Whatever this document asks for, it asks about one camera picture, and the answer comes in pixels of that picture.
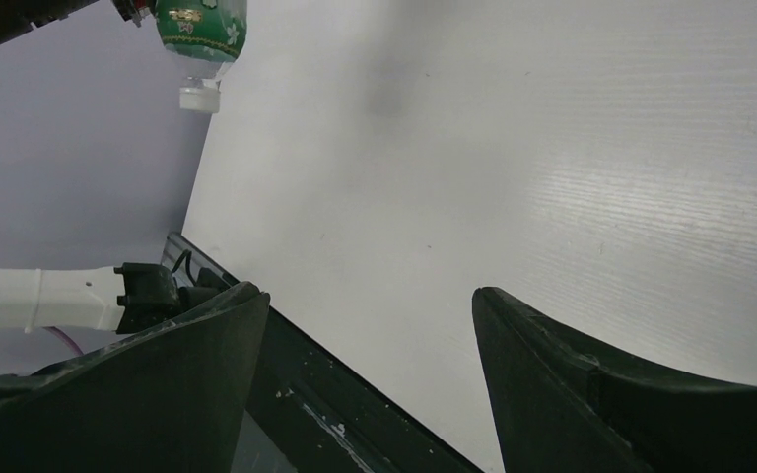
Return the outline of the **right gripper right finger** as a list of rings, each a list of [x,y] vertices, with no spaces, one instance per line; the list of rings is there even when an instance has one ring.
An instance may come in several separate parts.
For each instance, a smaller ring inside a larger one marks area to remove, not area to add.
[[[472,318],[509,472],[757,472],[757,386],[682,372],[484,287]]]

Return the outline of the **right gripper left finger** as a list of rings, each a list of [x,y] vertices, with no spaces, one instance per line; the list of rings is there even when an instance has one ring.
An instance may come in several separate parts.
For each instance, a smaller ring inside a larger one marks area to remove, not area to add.
[[[250,283],[87,355],[0,375],[0,472],[228,472],[270,305]]]

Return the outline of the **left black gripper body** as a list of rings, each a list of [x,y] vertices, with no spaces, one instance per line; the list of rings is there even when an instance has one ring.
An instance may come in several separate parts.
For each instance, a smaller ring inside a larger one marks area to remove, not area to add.
[[[0,0],[0,45],[95,3],[97,0]]]

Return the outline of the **green label tea bottle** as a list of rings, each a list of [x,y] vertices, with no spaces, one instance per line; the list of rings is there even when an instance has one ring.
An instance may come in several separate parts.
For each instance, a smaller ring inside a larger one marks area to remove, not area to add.
[[[245,44],[246,0],[161,0],[154,17],[165,50],[183,72],[179,106],[217,113],[221,81]]]

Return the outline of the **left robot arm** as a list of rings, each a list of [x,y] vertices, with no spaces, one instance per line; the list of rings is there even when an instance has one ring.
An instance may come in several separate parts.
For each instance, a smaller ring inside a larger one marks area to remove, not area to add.
[[[86,7],[84,1],[0,1],[0,45]],[[241,54],[244,0],[117,1],[125,22],[156,22],[165,50],[184,70],[179,106],[216,114],[220,85]],[[90,270],[0,269],[0,328],[62,326],[133,334],[200,304],[215,290],[180,286],[175,270],[123,263]]]

